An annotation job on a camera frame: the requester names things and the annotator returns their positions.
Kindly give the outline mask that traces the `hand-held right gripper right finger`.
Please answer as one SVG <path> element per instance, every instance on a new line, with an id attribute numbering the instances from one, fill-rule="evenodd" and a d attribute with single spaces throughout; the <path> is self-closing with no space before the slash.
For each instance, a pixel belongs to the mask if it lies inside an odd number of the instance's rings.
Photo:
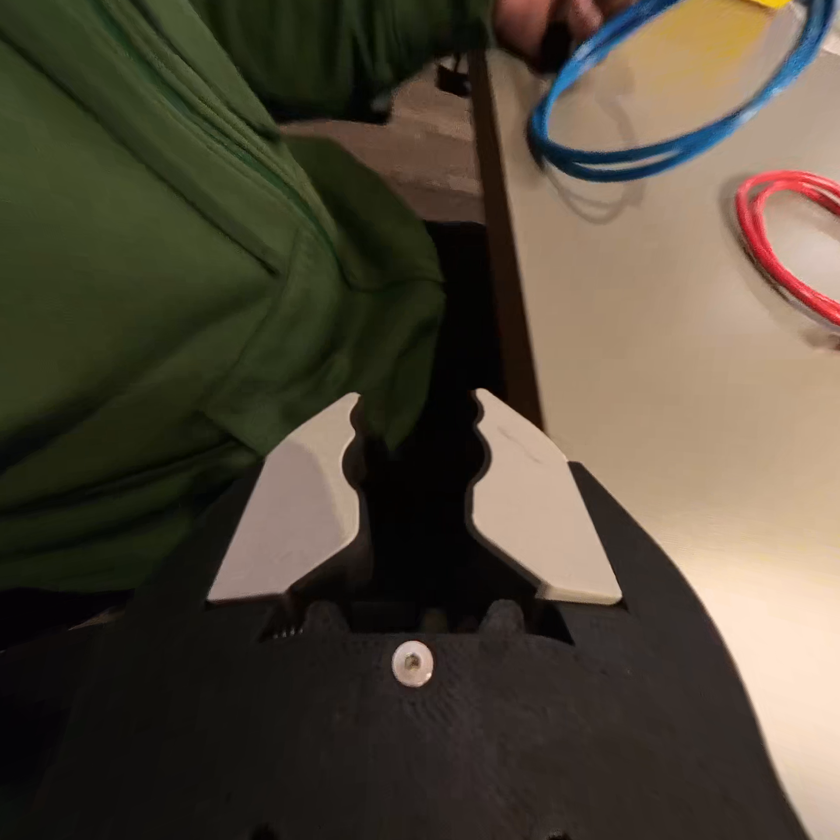
<path id="1" fill-rule="evenodd" d="M 468 526 L 542 602 L 614 606 L 622 589 L 572 474 L 539 428 L 484 388 L 472 395 L 485 461 Z"/>

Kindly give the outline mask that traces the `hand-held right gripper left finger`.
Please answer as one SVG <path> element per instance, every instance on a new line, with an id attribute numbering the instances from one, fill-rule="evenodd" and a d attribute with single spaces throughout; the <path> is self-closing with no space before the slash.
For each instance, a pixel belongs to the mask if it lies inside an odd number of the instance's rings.
<path id="1" fill-rule="evenodd" d="M 266 457 L 207 594 L 221 605 L 290 595 L 302 586 L 364 582 L 364 503 L 345 470 L 359 403 L 349 393 Z"/>

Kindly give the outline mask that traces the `person's left forearm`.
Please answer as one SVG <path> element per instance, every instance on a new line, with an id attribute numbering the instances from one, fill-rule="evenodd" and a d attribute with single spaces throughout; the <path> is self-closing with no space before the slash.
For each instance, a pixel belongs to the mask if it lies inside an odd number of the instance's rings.
<path id="1" fill-rule="evenodd" d="M 488 46 L 488 1 L 192 2 L 258 99 L 357 119 L 434 60 Z"/>

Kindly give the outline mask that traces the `person's left hand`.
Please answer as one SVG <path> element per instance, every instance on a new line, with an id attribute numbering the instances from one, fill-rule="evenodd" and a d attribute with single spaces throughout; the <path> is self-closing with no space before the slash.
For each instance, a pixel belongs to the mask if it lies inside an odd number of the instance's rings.
<path id="1" fill-rule="evenodd" d="M 549 74 L 574 47 L 635 1 L 498 1 L 493 27 L 499 46 L 531 70 Z"/>

